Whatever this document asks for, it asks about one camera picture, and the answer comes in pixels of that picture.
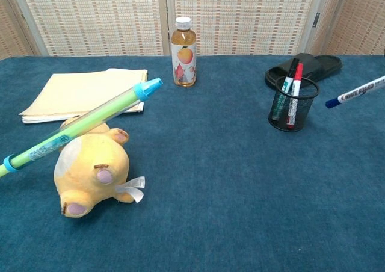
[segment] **black slipper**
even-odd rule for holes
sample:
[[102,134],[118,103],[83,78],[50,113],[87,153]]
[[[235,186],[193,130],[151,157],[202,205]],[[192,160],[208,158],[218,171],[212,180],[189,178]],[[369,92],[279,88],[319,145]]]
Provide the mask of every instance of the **black slipper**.
[[[338,57],[332,55],[297,54],[295,56],[303,63],[303,77],[318,82],[342,68],[342,62]],[[265,82],[275,89],[276,80],[288,74],[292,58],[279,66],[273,67],[265,73]]]

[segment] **stack of paper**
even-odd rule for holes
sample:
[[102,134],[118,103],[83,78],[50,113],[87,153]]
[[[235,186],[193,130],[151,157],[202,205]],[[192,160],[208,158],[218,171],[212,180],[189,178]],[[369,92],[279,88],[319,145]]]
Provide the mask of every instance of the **stack of paper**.
[[[82,115],[147,80],[147,70],[108,69],[89,73],[54,73],[35,101],[20,113],[24,123]],[[126,112],[143,110],[140,102]]]

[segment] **green pen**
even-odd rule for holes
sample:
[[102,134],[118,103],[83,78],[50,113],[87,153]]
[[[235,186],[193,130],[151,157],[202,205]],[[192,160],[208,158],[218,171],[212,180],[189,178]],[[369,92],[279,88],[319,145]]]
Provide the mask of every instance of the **green pen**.
[[[289,68],[288,75],[286,76],[285,81],[283,82],[283,85],[281,88],[281,91],[283,91],[284,93],[289,93],[291,84],[293,83],[295,70],[297,69],[299,62],[300,62],[300,60],[298,58],[293,58],[292,63],[291,63],[290,68]],[[278,98],[278,102],[277,102],[276,107],[275,107],[273,114],[271,116],[272,120],[279,120],[283,105],[285,104],[285,100],[286,100],[286,96],[284,94],[280,93],[279,98]]]
[[49,134],[41,143],[22,153],[6,157],[3,165],[0,165],[0,178],[9,172],[20,170],[31,161],[36,161],[48,155],[74,138],[121,114],[139,102],[144,102],[161,85],[163,83],[160,78],[135,84],[129,90]]

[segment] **pen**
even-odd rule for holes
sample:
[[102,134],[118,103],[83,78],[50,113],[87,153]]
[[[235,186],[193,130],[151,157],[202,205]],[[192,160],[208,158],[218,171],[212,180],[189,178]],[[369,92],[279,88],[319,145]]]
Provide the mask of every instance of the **pen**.
[[[291,90],[292,96],[298,96],[300,94],[301,79],[302,79],[303,63],[298,63],[297,70],[293,80],[293,88]],[[286,126],[292,129],[295,124],[295,115],[297,113],[298,99],[290,98],[288,118],[286,119]]]
[[9,172],[20,170],[31,161],[35,161],[48,155],[59,147],[67,144],[72,139],[121,114],[128,108],[139,102],[144,102],[161,85],[163,85],[163,83],[160,78],[135,84],[129,90],[126,90],[108,102],[89,111],[83,116],[78,117],[68,125],[49,134],[41,143],[36,144],[22,153],[6,157],[3,165],[0,165],[0,177]]
[[[295,69],[297,68],[299,62],[300,60],[298,58],[293,58],[289,68],[288,75],[286,76],[285,81],[283,82],[283,85],[281,88],[281,91],[283,91],[284,93],[289,93],[291,84],[293,83]],[[271,116],[272,120],[279,120],[281,110],[283,108],[283,105],[285,104],[285,100],[286,100],[286,96],[280,93],[277,105],[273,111],[273,115]]]
[[367,84],[363,84],[360,87],[357,87],[351,91],[348,91],[347,93],[344,93],[335,99],[328,100],[325,105],[327,108],[333,108],[336,105],[340,105],[350,99],[353,99],[357,96],[361,96],[365,93],[369,93],[370,91],[373,91],[377,88],[384,87],[385,86],[385,75],[381,78],[377,78],[371,82],[368,82]]

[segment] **plush toy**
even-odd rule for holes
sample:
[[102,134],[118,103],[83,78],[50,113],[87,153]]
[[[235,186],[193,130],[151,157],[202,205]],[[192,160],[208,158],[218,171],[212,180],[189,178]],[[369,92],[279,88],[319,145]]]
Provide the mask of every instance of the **plush toy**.
[[104,123],[70,141],[61,150],[54,181],[63,215],[82,217],[110,197],[125,203],[142,199],[143,193],[136,188],[144,188],[144,177],[126,182],[129,158],[122,145],[128,139],[125,131],[110,129]]

